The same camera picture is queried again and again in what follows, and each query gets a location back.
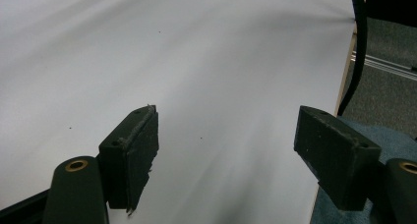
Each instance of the black cord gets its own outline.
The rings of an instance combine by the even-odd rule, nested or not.
[[[356,60],[353,68],[352,80],[350,81],[350,86],[346,91],[346,94],[343,97],[343,100],[340,103],[340,106],[337,111],[337,115],[341,116],[344,113],[347,105],[352,99],[353,94],[355,93],[356,88],[359,85],[359,82],[362,77],[362,71],[365,64],[365,55],[368,39],[368,25],[367,25],[367,15],[365,9],[364,0],[352,0],[353,12],[355,13],[355,21],[357,27],[356,34]]]

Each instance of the bolt hole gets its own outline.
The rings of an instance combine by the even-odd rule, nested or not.
[[[408,162],[402,162],[399,164],[401,166],[402,169],[404,169],[405,171],[409,172],[409,173],[414,173],[417,174],[417,165],[413,164],[413,163],[408,163]]]
[[[85,160],[72,161],[65,166],[65,170],[67,170],[67,172],[77,172],[87,167],[88,164],[89,163]]]

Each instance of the floor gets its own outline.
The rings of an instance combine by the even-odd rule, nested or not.
[[[417,67],[417,28],[368,19],[367,54]],[[348,74],[346,84],[350,82]],[[343,115],[417,138],[417,81],[365,66],[362,80]]]

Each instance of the white tabletop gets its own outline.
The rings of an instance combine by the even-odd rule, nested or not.
[[[308,223],[298,110],[334,112],[353,24],[351,0],[0,0],[0,209],[155,104],[148,185],[111,223]]]

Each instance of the white table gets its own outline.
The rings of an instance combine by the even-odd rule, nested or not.
[[[334,112],[353,26],[351,0],[0,0],[0,209],[155,104],[149,183],[111,223],[308,223],[298,109]]]

